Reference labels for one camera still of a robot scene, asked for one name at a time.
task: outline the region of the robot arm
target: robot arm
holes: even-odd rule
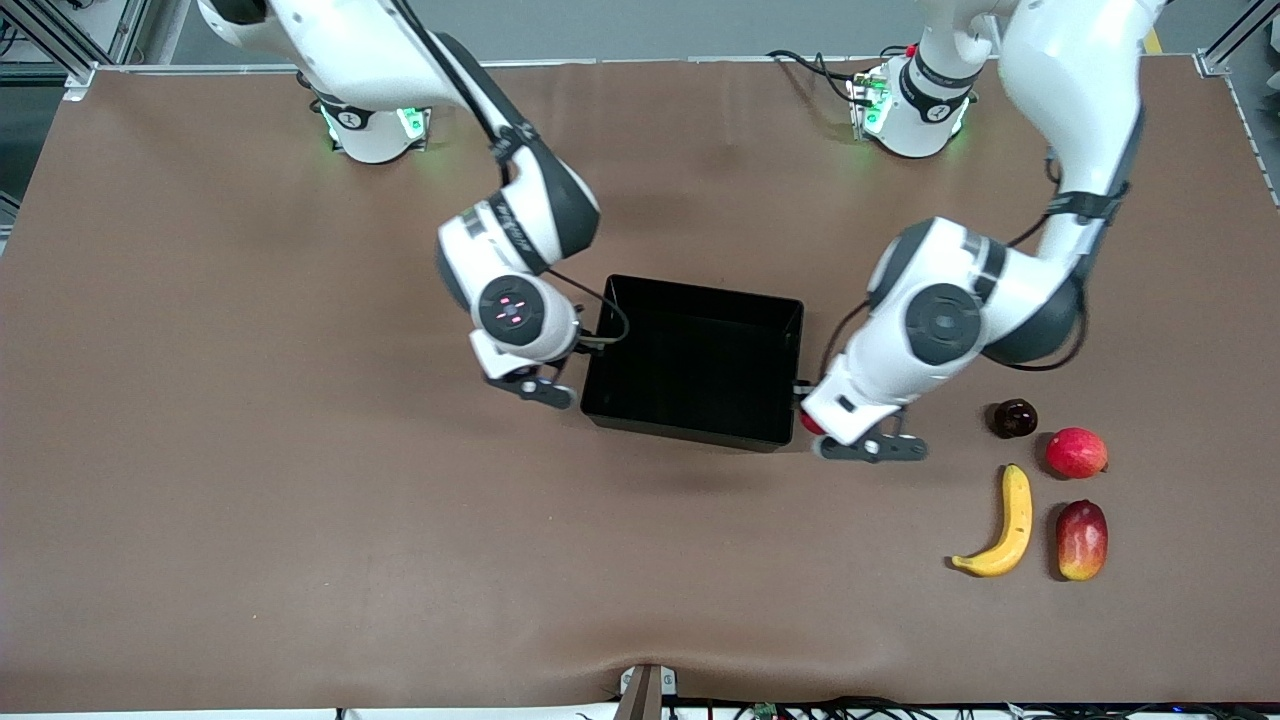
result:
[[[1034,0],[1005,36],[1001,78],[1057,150],[1062,179],[1036,256],[934,218],[905,229],[869,283],[870,316],[805,398],[841,446],[979,354],[1044,357],[1066,341],[1142,131],[1140,41],[1164,0]]]
[[[489,383],[567,407],[572,391],[538,368],[577,346],[577,311],[538,275],[590,246],[599,206],[476,59],[424,28],[403,0],[198,0],[198,8],[223,40],[297,64],[355,160],[385,163],[422,142],[425,131],[404,122],[416,109],[448,104],[475,115],[503,186],[440,227],[436,265],[472,318],[471,345]]]

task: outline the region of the black box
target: black box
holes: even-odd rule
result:
[[[759,452],[791,442],[800,301],[627,275],[604,293],[631,332],[591,357],[582,413],[595,424]],[[596,334],[621,332],[602,307]]]

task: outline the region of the yellow banana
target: yellow banana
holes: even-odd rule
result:
[[[1032,484],[1021,468],[1005,466],[1005,530],[1000,542],[968,557],[954,555],[951,564],[979,578],[995,578],[1014,569],[1032,539]]]

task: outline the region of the brown table surface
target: brown table surface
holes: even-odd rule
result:
[[[1009,238],[1050,186],[995,72],[919,161],[851,142],[792,73],[495,74],[604,209],[564,272],[800,299],[814,377],[897,231]],[[1084,352],[974,364],[913,407],[929,460],[872,466],[799,428],[753,455],[488,388],[433,268],[436,225],[497,186],[467,115],[361,167],[292,77],[100,73],[0,261],[0,707],[572,703],[640,661],[685,696],[1280,698],[1280,219],[1221,81],[1166,58],[1142,82]],[[988,434],[980,409],[1015,396],[1100,432],[1111,473],[1053,480],[1033,438]],[[1033,469],[1029,555],[946,568],[996,534],[1010,461]],[[1079,498],[1111,556],[1069,584],[1046,518]]]

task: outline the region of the apple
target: apple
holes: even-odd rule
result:
[[[1107,446],[1084,428],[1065,428],[1050,438],[1044,460],[1068,478],[1092,478],[1107,469]]]
[[[1057,569],[1068,580],[1088,580],[1107,561],[1107,519],[1088,500],[1068,505],[1057,516]]]
[[[818,424],[818,420],[814,420],[813,415],[805,413],[804,410],[800,411],[800,424],[804,425],[804,429],[809,430],[815,436],[827,434],[827,430],[824,430],[823,427]]]

